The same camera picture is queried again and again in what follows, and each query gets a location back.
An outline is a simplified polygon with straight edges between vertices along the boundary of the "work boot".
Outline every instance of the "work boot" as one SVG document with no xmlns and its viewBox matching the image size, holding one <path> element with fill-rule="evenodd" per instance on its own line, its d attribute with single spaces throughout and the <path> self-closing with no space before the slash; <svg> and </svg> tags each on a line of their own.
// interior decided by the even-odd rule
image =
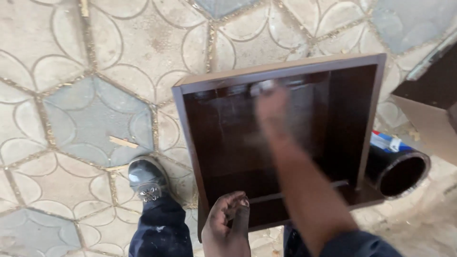
<svg viewBox="0 0 457 257">
<path fill-rule="evenodd" d="M 150 156 L 139 156 L 129 163 L 128 179 L 130 187 L 145 203 L 170 195 L 165 170 Z"/>
</svg>

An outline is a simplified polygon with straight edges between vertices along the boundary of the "dark brown wooden frame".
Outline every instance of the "dark brown wooden frame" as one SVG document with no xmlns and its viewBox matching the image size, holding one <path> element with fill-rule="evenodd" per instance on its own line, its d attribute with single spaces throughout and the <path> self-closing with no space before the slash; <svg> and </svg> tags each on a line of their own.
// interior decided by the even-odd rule
<svg viewBox="0 0 457 257">
<path fill-rule="evenodd" d="M 215 74 L 206 74 L 201 76 L 187 77 L 182 79 L 172 88 L 179 118 L 181 120 L 184 136 L 187 142 L 187 147 L 191 157 L 192 168 L 194 170 L 197 187 L 199 190 L 199 229 L 200 237 L 202 225 L 209 214 L 210 206 L 207 200 L 203 178 L 200 171 L 196 148 L 192 139 L 189 120 L 186 113 L 184 103 L 184 94 L 195 93 L 200 91 L 214 90 L 228 86 L 236 86 L 241 84 L 249 84 L 262 80 L 271 80 L 278 77 L 294 76 L 300 74 L 310 74 L 331 70 L 341 70 L 346 68 L 355 68 L 366 65 L 377 65 L 375 80 L 373 85 L 371 105 L 369 110 L 369 118 L 365 131 L 365 141 L 361 154 L 361 164 L 358 171 L 357 181 L 351 183 L 350 188 L 347 186 L 339 187 L 339 191 L 345 197 L 350 206 L 359 208 L 361 206 L 377 204 L 383 201 L 383 197 L 364 182 L 365 167 L 368 158 L 370 146 L 371 130 L 376 113 L 379 91 L 383 80 L 384 65 L 386 54 L 347 54 L 347 55 L 332 55 L 320 58 L 308 58 L 299 61 L 286 62 L 281 64 L 269 64 L 257 67 L 251 67 L 240 70 L 230 70 Z M 267 224 L 262 227 L 251 228 L 250 230 L 258 230 L 274 225 Z"/>
</svg>

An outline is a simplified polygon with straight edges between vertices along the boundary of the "dirty hand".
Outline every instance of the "dirty hand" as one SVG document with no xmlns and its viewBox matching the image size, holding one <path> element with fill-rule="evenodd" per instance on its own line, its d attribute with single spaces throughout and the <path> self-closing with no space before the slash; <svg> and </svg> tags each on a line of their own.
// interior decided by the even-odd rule
<svg viewBox="0 0 457 257">
<path fill-rule="evenodd" d="M 250 257 L 249 201 L 236 191 L 221 196 L 209 212 L 202 231 L 203 252 L 211 257 Z M 227 227 L 233 219 L 232 228 Z"/>
<path fill-rule="evenodd" d="M 286 133 L 286 110 L 289 90 L 274 81 L 274 86 L 257 97 L 256 114 L 260 127 L 267 137 Z"/>
</svg>

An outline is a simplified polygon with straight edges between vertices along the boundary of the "shoelace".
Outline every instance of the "shoelace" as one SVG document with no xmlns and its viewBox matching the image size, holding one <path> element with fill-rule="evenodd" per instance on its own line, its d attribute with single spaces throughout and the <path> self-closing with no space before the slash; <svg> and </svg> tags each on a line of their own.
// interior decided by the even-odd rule
<svg viewBox="0 0 457 257">
<path fill-rule="evenodd" d="M 157 200 L 157 198 L 159 198 L 158 196 L 153 195 L 153 193 L 156 191 L 157 191 L 157 188 L 153 187 L 150 190 L 141 191 L 140 195 L 144 196 L 144 199 L 143 199 L 144 202 L 149 202 L 150 199 L 155 201 L 155 200 Z"/>
</svg>

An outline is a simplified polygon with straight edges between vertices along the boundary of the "gray paving tile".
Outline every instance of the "gray paving tile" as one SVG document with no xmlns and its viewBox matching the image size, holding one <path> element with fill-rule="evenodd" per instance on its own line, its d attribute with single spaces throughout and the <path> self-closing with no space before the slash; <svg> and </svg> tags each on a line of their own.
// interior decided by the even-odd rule
<svg viewBox="0 0 457 257">
<path fill-rule="evenodd" d="M 28 209 L 0 218 L 2 251 L 28 257 L 61 257 L 81 248 L 73 222 Z"/>
<path fill-rule="evenodd" d="M 98 165 L 118 166 L 154 150 L 148 105 L 97 76 L 65 86 L 43 102 L 62 151 Z M 109 136 L 140 146 L 120 146 Z"/>
<path fill-rule="evenodd" d="M 372 21 L 395 54 L 440 38 L 457 13 L 455 0 L 379 0 Z"/>
<path fill-rule="evenodd" d="M 259 0 L 195 0 L 215 19 L 222 18 L 242 7 L 249 6 Z"/>
</svg>

